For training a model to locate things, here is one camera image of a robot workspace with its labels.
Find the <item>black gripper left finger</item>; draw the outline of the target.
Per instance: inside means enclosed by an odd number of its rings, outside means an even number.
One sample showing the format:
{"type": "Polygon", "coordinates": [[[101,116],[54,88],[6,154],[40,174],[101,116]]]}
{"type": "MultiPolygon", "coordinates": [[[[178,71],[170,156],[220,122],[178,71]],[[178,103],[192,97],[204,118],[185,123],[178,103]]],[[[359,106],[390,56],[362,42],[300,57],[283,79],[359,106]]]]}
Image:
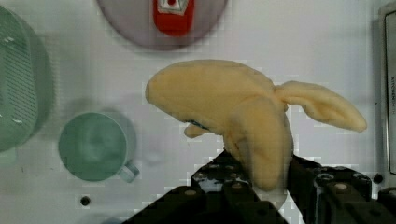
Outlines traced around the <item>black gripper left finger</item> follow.
{"type": "Polygon", "coordinates": [[[288,224],[254,192],[242,165],[223,151],[122,224],[288,224]]]}

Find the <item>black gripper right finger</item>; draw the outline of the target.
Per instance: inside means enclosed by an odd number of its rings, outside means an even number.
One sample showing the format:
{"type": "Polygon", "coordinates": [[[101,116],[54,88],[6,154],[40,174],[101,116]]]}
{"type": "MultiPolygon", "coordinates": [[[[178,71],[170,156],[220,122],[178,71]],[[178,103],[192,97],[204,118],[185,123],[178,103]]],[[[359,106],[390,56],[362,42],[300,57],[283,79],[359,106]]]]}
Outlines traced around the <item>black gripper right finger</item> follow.
{"type": "Polygon", "coordinates": [[[396,224],[391,189],[373,199],[371,179],[350,168],[293,156],[287,190],[305,224],[396,224]]]}

